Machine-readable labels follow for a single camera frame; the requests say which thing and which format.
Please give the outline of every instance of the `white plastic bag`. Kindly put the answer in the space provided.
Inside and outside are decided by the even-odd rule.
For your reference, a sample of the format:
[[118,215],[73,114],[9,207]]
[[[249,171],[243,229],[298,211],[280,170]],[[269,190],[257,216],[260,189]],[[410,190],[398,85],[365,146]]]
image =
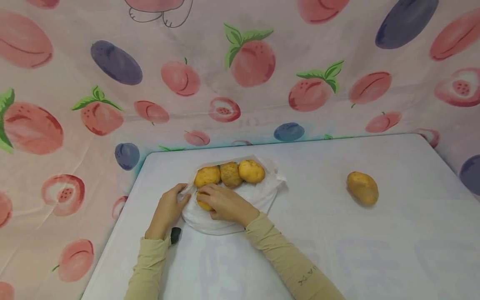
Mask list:
[[277,189],[279,185],[285,181],[285,178],[278,173],[278,167],[272,160],[265,157],[250,155],[225,161],[213,161],[203,164],[195,169],[189,179],[187,188],[180,194],[180,196],[183,196],[188,192],[192,193],[192,199],[182,212],[182,216],[188,225],[192,226],[199,232],[213,235],[223,235],[244,230],[241,225],[235,223],[212,220],[210,214],[197,204],[197,188],[193,185],[193,181],[195,180],[197,171],[203,167],[221,165],[230,161],[239,163],[245,159],[253,159],[261,164],[265,169],[265,179],[258,184],[244,182],[241,186],[235,188],[234,191],[261,212],[268,213],[268,210],[275,199]]

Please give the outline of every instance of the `yellow potato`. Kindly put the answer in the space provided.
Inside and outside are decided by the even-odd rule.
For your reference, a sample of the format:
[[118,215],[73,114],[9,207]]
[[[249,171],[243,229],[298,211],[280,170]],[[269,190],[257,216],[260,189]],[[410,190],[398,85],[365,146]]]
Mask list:
[[220,168],[218,166],[201,168],[195,176],[193,184],[201,188],[207,184],[218,184],[220,182]]
[[259,183],[265,178],[265,170],[253,159],[246,159],[239,165],[240,177],[246,182]]
[[351,172],[347,177],[347,188],[363,205],[372,206],[377,203],[377,183],[369,175]]
[[220,178],[228,188],[236,188],[243,182],[240,177],[239,166],[233,161],[220,166]]
[[206,210],[207,212],[212,211],[213,208],[212,208],[210,205],[208,205],[208,204],[205,203],[205,202],[202,202],[202,201],[198,200],[198,195],[199,195],[199,194],[205,194],[205,193],[201,193],[201,192],[197,193],[197,204],[198,204],[198,206],[201,207],[201,208],[203,208],[203,209]]

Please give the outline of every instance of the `pink backdrop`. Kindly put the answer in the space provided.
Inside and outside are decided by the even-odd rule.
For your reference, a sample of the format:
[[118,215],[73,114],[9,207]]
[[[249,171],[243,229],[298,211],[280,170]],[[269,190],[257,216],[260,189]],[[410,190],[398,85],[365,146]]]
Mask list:
[[0,22],[1,300],[78,299],[155,151],[417,132],[479,198],[477,0],[5,0]]

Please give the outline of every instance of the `white table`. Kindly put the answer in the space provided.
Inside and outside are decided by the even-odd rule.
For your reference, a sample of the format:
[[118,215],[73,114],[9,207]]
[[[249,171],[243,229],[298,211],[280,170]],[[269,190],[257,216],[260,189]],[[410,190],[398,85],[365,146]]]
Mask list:
[[[123,299],[164,191],[199,164],[249,154],[273,159],[287,178],[270,219],[348,300],[478,299],[480,203],[415,134],[152,153],[83,299]],[[351,199],[352,171],[377,181],[375,207]],[[160,299],[291,299],[243,233],[207,236],[179,224]]]

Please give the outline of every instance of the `arm sleeve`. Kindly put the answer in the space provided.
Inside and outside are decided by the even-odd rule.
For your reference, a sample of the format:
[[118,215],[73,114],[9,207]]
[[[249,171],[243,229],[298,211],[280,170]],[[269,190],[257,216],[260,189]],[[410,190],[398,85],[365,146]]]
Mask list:
[[345,300],[335,285],[289,242],[264,213],[246,228],[247,239],[263,251],[296,300]]
[[169,246],[170,237],[165,240],[140,239],[137,265],[133,267],[124,300],[158,300],[160,277]]

